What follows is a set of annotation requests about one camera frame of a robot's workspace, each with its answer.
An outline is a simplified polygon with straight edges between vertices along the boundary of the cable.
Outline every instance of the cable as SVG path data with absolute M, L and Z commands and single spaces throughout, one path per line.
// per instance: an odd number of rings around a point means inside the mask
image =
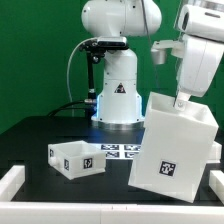
M 79 100 L 79 101 L 73 101 L 73 102 L 67 103 L 67 104 L 65 104 L 65 105 L 63 105 L 63 106 L 61 106 L 61 107 L 59 107 L 59 108 L 51 111 L 50 113 L 47 114 L 47 116 L 53 116 L 55 111 L 58 111 L 58 110 L 61 110 L 61 109 L 65 109 L 65 108 L 67 108 L 69 106 L 74 106 L 74 105 L 77 105 L 77 104 L 82 104 L 84 102 L 85 102 L 84 100 Z
M 92 108 L 88 107 L 69 107 L 69 108 L 58 108 L 57 110 L 52 111 L 51 113 L 48 114 L 49 117 L 55 116 L 58 112 L 63 111 L 63 110 L 90 110 Z
M 82 41 L 81 43 L 79 43 L 74 50 L 72 51 L 69 60 L 68 60 L 68 65 L 67 65 L 67 72 L 66 72 L 66 76 L 67 76 L 67 89 L 68 89 L 68 96 L 69 96 L 69 100 L 70 102 L 73 101 L 72 99 L 72 94 L 71 94 L 71 88 L 70 88 L 70 68 L 71 68 L 71 62 L 73 59 L 73 56 L 75 55 L 76 51 L 79 49 L 79 47 L 84 44 L 87 41 L 91 41 L 91 40 L 95 40 L 96 38 L 90 38 L 90 39 L 86 39 L 84 41 Z
M 146 28 L 146 33 L 147 33 L 147 37 L 148 37 L 149 46 L 150 46 L 150 49 L 151 49 L 152 48 L 152 41 L 151 41 L 151 38 L 150 38 L 147 19 L 146 19 L 145 3 L 144 3 L 144 0 L 141 0 L 141 2 L 142 2 L 142 12 L 143 12 L 144 24 L 145 24 L 145 28 Z M 152 63 L 152 64 L 153 64 L 153 69 L 154 69 L 154 74 L 155 74 L 156 88 L 158 89 L 158 92 L 160 93 L 161 89 L 160 89 L 160 85 L 159 85 L 158 71 L 157 71 L 157 68 L 156 68 L 155 64 L 154 63 Z

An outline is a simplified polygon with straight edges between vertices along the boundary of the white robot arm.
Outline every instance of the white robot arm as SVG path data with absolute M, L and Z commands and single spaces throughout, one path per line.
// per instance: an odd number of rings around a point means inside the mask
M 149 34 L 161 24 L 161 12 L 152 0 L 143 0 Z M 93 36 L 145 36 L 141 0 L 92 0 L 82 11 L 85 29 Z
M 161 13 L 152 0 L 92 0 L 83 8 L 82 22 L 93 36 L 114 41 L 116 45 L 120 36 L 156 32 Z M 113 130 L 142 127 L 144 117 L 141 96 L 136 91 L 135 53 L 130 49 L 107 51 L 104 62 L 103 91 L 97 98 L 92 124 Z
M 176 28 L 184 35 L 179 41 L 162 41 L 152 51 L 158 63 L 165 59 L 165 48 L 181 58 L 177 72 L 175 108 L 184 110 L 190 96 L 207 92 L 224 52 L 224 2 L 221 0 L 183 1 Z

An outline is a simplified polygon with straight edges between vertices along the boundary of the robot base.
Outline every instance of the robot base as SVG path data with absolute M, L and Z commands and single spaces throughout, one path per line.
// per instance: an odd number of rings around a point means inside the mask
M 130 124 L 105 123 L 102 121 L 92 120 L 92 126 L 107 130 L 134 130 L 143 128 L 144 120 Z

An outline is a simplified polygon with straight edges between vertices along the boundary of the black tabletop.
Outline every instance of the black tabletop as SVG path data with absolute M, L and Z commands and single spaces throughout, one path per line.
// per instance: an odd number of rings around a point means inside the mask
M 193 204 L 128 186 L 131 160 L 107 160 L 105 173 L 74 180 L 68 180 L 48 165 L 48 144 L 78 140 L 141 144 L 143 134 L 144 129 L 93 128 L 85 118 L 28 117 L 0 135 L 0 177 L 13 165 L 25 165 L 26 181 L 13 201 L 222 206 L 208 186 L 210 170 L 224 170 L 222 160 L 220 164 L 206 165 Z M 216 141 L 223 144 L 221 131 Z

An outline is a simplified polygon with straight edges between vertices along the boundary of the white box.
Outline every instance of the white box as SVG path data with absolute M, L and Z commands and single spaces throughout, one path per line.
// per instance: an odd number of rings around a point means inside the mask
M 51 144 L 48 163 L 71 180 L 105 172 L 106 153 L 84 141 Z
M 141 152 L 133 160 L 129 185 L 193 202 L 218 130 L 209 108 L 151 93 Z

